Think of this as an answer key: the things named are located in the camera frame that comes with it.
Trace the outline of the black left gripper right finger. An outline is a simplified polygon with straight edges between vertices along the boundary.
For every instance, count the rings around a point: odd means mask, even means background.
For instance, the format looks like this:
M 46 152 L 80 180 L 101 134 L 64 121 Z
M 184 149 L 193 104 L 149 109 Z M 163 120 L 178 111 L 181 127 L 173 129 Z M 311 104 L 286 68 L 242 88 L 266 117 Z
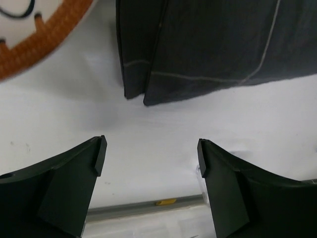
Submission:
M 273 174 L 210 140 L 197 149 L 218 238 L 316 237 L 316 180 Z

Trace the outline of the dark checked cloth napkin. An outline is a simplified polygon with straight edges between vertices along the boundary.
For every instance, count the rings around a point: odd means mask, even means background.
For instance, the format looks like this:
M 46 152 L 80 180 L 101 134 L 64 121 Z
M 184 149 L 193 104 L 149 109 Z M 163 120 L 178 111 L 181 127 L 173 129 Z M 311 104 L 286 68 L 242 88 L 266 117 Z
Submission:
M 314 0 L 118 0 L 116 33 L 146 106 L 317 72 Z

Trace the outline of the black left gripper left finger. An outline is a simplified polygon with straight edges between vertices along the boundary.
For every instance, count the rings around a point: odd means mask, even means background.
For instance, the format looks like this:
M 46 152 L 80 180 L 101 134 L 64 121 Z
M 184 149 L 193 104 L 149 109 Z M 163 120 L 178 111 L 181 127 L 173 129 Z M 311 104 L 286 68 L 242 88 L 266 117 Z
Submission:
M 107 141 L 93 137 L 76 147 L 0 178 L 3 238 L 80 238 Z

